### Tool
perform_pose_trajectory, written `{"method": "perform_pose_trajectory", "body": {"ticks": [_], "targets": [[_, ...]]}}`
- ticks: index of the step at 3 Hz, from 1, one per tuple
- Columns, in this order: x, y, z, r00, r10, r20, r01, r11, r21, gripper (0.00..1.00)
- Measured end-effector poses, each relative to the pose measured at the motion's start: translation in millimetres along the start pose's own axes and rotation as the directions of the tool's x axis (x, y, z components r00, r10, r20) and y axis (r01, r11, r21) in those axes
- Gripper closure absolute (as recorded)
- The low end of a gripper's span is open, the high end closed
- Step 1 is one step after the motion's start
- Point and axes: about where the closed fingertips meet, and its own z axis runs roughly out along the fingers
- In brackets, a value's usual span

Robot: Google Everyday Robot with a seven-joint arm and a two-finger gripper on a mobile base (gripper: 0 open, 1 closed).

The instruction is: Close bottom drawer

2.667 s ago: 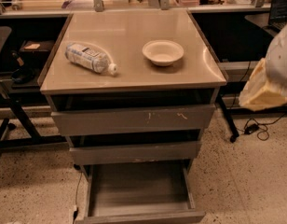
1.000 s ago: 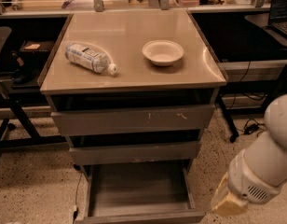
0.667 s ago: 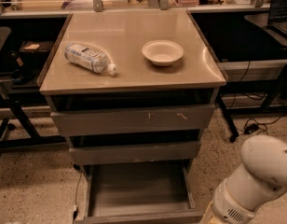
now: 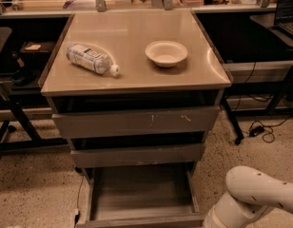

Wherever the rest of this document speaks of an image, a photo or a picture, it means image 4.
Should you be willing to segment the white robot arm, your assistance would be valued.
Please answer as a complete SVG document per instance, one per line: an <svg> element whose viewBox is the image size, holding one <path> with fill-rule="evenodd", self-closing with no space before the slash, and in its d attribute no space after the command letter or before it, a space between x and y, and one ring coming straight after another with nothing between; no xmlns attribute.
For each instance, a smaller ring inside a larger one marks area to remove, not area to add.
<svg viewBox="0 0 293 228"><path fill-rule="evenodd" d="M203 228L245 228L274 208L293 215L293 183L236 166L225 176L226 191L205 215Z"/></svg>

